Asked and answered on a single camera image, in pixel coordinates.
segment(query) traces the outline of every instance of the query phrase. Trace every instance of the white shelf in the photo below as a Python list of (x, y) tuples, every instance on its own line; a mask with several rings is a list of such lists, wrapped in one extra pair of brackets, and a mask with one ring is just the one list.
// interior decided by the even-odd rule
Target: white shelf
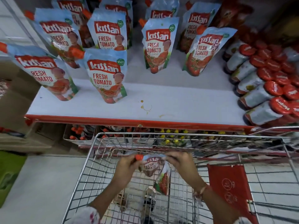
[(116, 104), (106, 104), (88, 80), (87, 72), (71, 69), (73, 80), (80, 88), (75, 97), (59, 101), (41, 87), (26, 116), (41, 121), (48, 116), (49, 121), (55, 121), (55, 117), (69, 117), (74, 121), (101, 118), (245, 125), (244, 111), (237, 106), (238, 97), (222, 70), (225, 64), (222, 52), (210, 61), (199, 77), (182, 71), (186, 54), (178, 50), (173, 50), (166, 69), (152, 74), (145, 68), (141, 42), (133, 45), (128, 50), (128, 72), (123, 82), (127, 97)]

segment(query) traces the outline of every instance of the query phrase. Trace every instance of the hand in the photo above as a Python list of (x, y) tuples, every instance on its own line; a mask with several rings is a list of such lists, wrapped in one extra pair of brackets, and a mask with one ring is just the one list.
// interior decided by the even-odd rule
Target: hand
[(136, 161), (134, 154), (122, 157), (117, 163), (114, 176), (111, 180), (111, 184), (116, 186), (119, 191), (121, 191), (130, 182), (134, 171), (141, 164), (142, 160)]
[(165, 155), (166, 161), (170, 162), (177, 169), (185, 182), (194, 190), (200, 191), (206, 185), (197, 172), (191, 153), (167, 152)]

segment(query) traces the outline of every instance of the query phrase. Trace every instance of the red shelf edge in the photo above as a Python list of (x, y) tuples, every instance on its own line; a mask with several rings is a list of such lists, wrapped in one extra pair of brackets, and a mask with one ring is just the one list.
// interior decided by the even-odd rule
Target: red shelf edge
[(207, 124), (207, 123), (181, 123), (166, 121), (131, 120), (131, 119), (102, 119), (90, 117), (67, 117), (67, 116), (40, 116), (25, 115), (26, 118), (37, 122), (69, 123), (69, 124), (93, 124), (125, 127), (147, 127), (147, 128), (173, 128), (187, 130), (206, 131), (244, 131), (250, 130), (252, 126)]

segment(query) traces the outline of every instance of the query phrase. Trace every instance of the ketchup pouch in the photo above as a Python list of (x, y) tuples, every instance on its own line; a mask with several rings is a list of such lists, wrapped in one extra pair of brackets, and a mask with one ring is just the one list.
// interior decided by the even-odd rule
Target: ketchup pouch
[(136, 160), (146, 161), (145, 164), (140, 166), (139, 170), (144, 172), (147, 177), (153, 176), (155, 171), (159, 169), (160, 164), (164, 162), (163, 157), (165, 157), (164, 154), (136, 155)]
[(202, 28), (204, 26), (197, 29), (198, 34), (192, 42), (183, 67), (183, 71), (192, 76), (199, 76), (213, 56), (237, 31), (229, 27), (208, 27), (202, 32)]
[(0, 50), (59, 100), (68, 101), (78, 92), (65, 63), (42, 48), (0, 43)]
[(167, 67), (178, 21), (178, 17), (150, 18), (142, 29), (145, 66), (147, 69), (150, 68), (153, 74)]
[(95, 45), (87, 27), (88, 19), (82, 13), (83, 9), (88, 9), (85, 0), (51, 0), (51, 4), (53, 8), (71, 11), (73, 22), (78, 26), (83, 48)]
[(73, 49), (77, 58), (83, 59), (90, 82), (99, 91), (104, 101), (114, 104), (127, 96), (122, 84), (127, 72), (127, 51), (113, 49)]
[(163, 169), (154, 183), (154, 189), (166, 196), (168, 195), (169, 190), (170, 172), (171, 169), (169, 163), (165, 161)]
[(95, 9), (87, 23), (96, 48), (123, 51), (127, 49), (126, 14), (104, 8)]
[(200, 25), (209, 26), (221, 4), (208, 2), (195, 2), (183, 16), (184, 30), (179, 41), (179, 49), (188, 52), (196, 30)]
[(79, 68), (70, 47), (82, 49), (78, 26), (74, 23), (71, 11), (62, 9), (36, 8), (34, 17), (36, 31), (57, 51), (71, 67)]
[(124, 12), (126, 14), (127, 47), (131, 47), (133, 29), (132, 0), (102, 0), (99, 5), (99, 8), (101, 7), (115, 12)]
[(179, 7), (179, 0), (154, 0), (146, 10), (145, 19), (176, 17)]

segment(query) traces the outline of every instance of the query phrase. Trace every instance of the shopping cart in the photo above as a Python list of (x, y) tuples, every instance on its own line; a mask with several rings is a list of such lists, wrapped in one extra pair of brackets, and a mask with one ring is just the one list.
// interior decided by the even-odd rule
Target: shopping cart
[[(113, 133), (99, 133), (89, 150), (62, 224), (106, 188), (121, 156), (169, 150), (192, 153), (198, 172), (207, 183), (209, 165), (243, 165), (252, 196), (252, 200), (248, 200), (248, 211), (257, 222), (299, 223), (298, 136), (290, 132), (278, 134), (277, 129), (273, 132), (263, 136), (163, 133), (166, 136), (163, 139), (161, 133), (122, 133), (123, 138), (109, 137)], [(100, 142), (97, 147), (94, 146), (96, 140)], [(175, 146), (178, 140), (181, 146)], [(145, 197), (154, 196), (148, 187), (153, 186), (161, 168), (152, 177), (136, 170), (120, 195), (125, 210), (121, 212), (120, 206), (112, 202), (101, 223), (142, 223)], [(173, 167), (169, 187), (168, 196), (157, 194), (152, 198), (150, 217), (155, 224), (213, 223), (205, 203), (199, 203), (192, 188)]]

